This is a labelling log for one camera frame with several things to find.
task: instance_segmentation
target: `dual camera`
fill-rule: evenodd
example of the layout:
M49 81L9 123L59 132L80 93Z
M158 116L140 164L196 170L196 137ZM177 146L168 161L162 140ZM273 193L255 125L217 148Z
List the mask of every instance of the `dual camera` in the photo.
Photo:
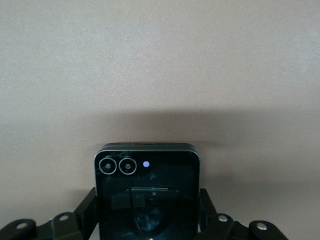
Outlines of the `dual camera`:
M124 175L134 174L137 170L137 163L130 156L122 158L119 163L112 156L106 156L99 162L99 169L103 174L114 174L119 168Z

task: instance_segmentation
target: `smartphone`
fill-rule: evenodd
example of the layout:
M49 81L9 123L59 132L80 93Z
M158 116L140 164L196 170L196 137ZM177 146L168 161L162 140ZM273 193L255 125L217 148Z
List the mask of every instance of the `smartphone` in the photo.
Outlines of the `smartphone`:
M94 156L101 240L192 240L200 157L187 143L109 143Z

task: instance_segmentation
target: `flash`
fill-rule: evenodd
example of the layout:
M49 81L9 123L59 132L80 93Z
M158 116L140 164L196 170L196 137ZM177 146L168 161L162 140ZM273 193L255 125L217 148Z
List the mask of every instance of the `flash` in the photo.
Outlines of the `flash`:
M150 166L150 162L144 161L144 162L143 162L143 166L144 166L145 168L148 168L148 167Z

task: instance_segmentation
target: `screw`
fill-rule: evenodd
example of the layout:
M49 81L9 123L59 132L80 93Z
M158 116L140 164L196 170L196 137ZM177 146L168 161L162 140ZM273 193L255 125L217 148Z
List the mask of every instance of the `screw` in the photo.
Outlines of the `screw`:
M220 222L223 222L223 223L228 222L228 218L225 215L220 215L218 219Z
M27 226L28 224L26 222L22 222L20 224L18 224L15 228L16 229L23 229Z
M258 223L256 224L256 227L257 227L258 229L262 230L262 231L265 231L265 230L268 229L267 226L266 226L265 224L263 224L262 222L258 222Z
M59 217L59 220L64 221L64 220L67 220L68 218L69 218L68 215L62 215L61 217Z

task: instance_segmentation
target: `black bracket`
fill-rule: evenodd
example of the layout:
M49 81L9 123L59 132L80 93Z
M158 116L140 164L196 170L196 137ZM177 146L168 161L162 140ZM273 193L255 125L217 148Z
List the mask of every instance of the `black bracket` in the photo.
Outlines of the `black bracket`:
M95 188L74 212L63 212L36 226L32 219L19 219L0 230L0 240L88 240L98 223ZM199 232L194 240L288 240L272 223L252 221L249 227L217 213L206 189L200 190Z

